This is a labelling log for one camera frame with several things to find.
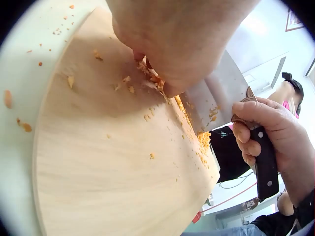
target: cleaver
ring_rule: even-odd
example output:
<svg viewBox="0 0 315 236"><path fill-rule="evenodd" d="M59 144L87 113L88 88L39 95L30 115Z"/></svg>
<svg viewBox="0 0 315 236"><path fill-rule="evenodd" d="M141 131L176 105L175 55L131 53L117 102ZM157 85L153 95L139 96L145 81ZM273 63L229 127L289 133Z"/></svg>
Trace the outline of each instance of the cleaver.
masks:
<svg viewBox="0 0 315 236"><path fill-rule="evenodd" d="M196 135L230 122L245 124L250 129L250 138L261 146L261 153L256 157L254 169L258 199L262 202L278 193L275 150L265 129L257 123L244 121L232 114L234 102L257 99L227 51L223 53L216 70L182 93L180 99Z"/></svg>

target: knife handle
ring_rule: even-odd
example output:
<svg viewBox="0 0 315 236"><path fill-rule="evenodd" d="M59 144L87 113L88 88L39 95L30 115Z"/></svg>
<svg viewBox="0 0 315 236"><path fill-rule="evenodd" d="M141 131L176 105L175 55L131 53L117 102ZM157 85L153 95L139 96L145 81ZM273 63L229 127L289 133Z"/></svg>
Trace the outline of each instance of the knife handle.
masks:
<svg viewBox="0 0 315 236"><path fill-rule="evenodd" d="M262 202L279 192L276 155L263 126L251 130L250 138L261 146L261 153L256 157L255 169L258 199Z"/></svg>

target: round cutting board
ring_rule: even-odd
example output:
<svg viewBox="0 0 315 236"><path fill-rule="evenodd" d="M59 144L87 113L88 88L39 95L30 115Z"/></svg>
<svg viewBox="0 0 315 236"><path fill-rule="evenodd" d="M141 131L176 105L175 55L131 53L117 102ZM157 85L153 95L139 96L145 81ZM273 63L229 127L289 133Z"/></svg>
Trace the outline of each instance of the round cutting board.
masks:
<svg viewBox="0 0 315 236"><path fill-rule="evenodd" d="M95 9L56 66L36 127L44 234L180 235L217 182L212 155L206 168L175 100L141 85L136 67L111 15Z"/></svg>

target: blue jeans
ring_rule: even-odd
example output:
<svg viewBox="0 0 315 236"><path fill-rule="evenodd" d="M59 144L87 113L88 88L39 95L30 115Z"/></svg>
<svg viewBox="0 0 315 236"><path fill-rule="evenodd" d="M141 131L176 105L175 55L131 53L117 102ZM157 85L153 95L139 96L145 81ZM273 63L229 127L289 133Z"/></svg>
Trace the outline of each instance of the blue jeans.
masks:
<svg viewBox="0 0 315 236"><path fill-rule="evenodd" d="M217 229L200 233L182 233L181 236L266 236L254 224L248 224L229 229Z"/></svg>

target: white table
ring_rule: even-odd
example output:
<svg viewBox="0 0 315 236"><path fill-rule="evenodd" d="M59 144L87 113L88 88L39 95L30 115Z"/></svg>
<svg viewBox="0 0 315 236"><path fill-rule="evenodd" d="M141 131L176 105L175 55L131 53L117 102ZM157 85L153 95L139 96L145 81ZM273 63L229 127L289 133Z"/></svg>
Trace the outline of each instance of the white table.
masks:
<svg viewBox="0 0 315 236"><path fill-rule="evenodd" d="M31 177L36 120L48 80L66 46L65 40L69 40L97 6L108 9L105 0L37 1L21 17L1 47L0 91L11 91L13 109L0 103L0 209L4 223L14 235L41 235ZM61 30L60 35L57 35L57 28ZM33 131L24 132L16 123L17 117L29 123Z"/></svg>

